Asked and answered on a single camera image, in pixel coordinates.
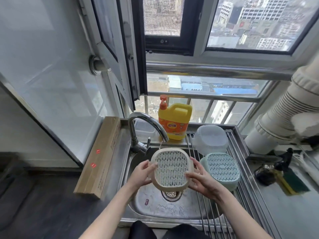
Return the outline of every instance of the person's left hand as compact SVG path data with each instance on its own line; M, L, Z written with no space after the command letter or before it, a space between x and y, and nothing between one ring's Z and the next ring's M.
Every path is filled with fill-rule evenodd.
M138 190L141 186L150 184L152 181L147 179L147 176L156 168L157 163L150 164L149 160L141 162L136 166L126 184L133 190Z

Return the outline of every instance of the chrome faucet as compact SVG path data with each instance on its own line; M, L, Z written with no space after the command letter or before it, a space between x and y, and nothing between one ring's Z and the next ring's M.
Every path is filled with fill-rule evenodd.
M151 117L150 115L147 115L143 112L133 112L130 114L129 119L128 119L129 130L131 133L131 149L133 152L137 153L137 152L141 151L145 154L147 152L147 150L150 146L150 142L151 142L150 137L148 138L147 145L138 141L138 138L137 138L136 132L135 132L135 127L134 127L134 119L135 118L140 118L140 119L148 122L149 124L151 124L159 132L160 136L162 137L163 142L167 142L169 140L169 138L167 137L166 131L164 130L162 125L157 120L155 120L153 117Z

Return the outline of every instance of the drain hole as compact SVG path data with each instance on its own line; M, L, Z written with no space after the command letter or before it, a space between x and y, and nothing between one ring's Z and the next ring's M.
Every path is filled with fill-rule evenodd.
M162 191L162 196L164 197L164 199L168 200L168 201L178 201L181 197L181 192L179 191L174 191L174 192L164 192Z

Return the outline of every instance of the dish soap bottle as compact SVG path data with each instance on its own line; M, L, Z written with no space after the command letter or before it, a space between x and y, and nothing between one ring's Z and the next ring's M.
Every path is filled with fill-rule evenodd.
M160 96L159 123L167 132L169 139L182 140L186 136L187 126L192 115L192 106L175 103L167 107L167 96Z

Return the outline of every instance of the bottle label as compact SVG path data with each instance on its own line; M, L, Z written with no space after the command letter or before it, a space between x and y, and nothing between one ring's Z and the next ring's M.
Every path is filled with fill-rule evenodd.
M188 123L172 122L159 118L159 123L167 133L177 136L184 136L186 134Z

